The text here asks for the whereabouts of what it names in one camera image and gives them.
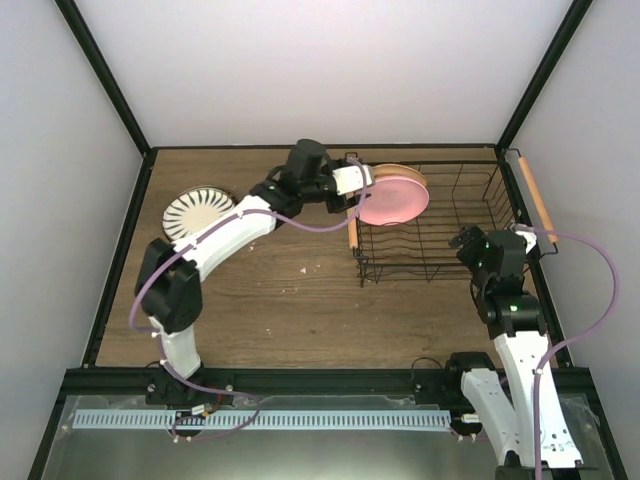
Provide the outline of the pink plate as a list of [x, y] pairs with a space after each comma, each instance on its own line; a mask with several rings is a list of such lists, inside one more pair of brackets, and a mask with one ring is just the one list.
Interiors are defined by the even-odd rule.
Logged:
[[420, 182], [405, 176], [385, 176], [367, 193], [358, 218], [367, 224], [402, 224], [418, 217], [428, 206], [430, 196]]

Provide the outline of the beige orange rimmed plate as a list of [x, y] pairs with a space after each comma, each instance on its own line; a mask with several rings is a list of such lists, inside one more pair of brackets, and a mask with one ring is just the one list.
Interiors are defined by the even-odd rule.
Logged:
[[374, 165], [372, 167], [372, 171], [374, 173], [375, 178], [382, 178], [386, 176], [402, 176], [406, 178], [410, 178], [420, 183], [422, 186], [427, 186], [426, 177], [420, 173], [418, 170], [411, 168], [407, 165], [402, 165], [399, 163], [387, 163]]

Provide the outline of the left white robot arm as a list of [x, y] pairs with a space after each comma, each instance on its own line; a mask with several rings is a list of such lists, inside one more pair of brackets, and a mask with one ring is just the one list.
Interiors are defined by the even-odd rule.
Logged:
[[202, 285], [224, 261], [254, 240], [284, 224], [298, 229], [303, 207], [323, 203], [331, 213], [356, 218], [374, 186], [372, 168], [354, 156], [332, 158], [321, 143], [299, 140], [285, 163], [229, 212], [204, 228], [173, 243], [162, 239], [146, 248], [135, 286], [129, 326], [138, 312], [149, 319], [146, 332], [158, 340], [160, 364], [172, 377], [170, 393], [181, 403], [196, 402], [204, 392], [202, 366], [195, 340], [195, 321], [203, 310]]

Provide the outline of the white blue striped plate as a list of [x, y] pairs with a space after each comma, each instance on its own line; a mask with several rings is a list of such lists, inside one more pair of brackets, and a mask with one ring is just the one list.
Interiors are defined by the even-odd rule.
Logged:
[[230, 193], [213, 186], [199, 186], [181, 193], [165, 208], [162, 229], [170, 241], [196, 233], [218, 220], [237, 204]]

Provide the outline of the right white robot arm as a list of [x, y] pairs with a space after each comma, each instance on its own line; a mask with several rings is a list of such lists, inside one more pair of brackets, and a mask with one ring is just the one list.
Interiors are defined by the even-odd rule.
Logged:
[[550, 340], [540, 302], [524, 288], [536, 242], [531, 232], [485, 232], [477, 225], [462, 226], [449, 242], [471, 273], [472, 301], [505, 373], [483, 352], [454, 353], [444, 389], [474, 408], [498, 461], [498, 479], [540, 479], [545, 470], [584, 463], [544, 357]]

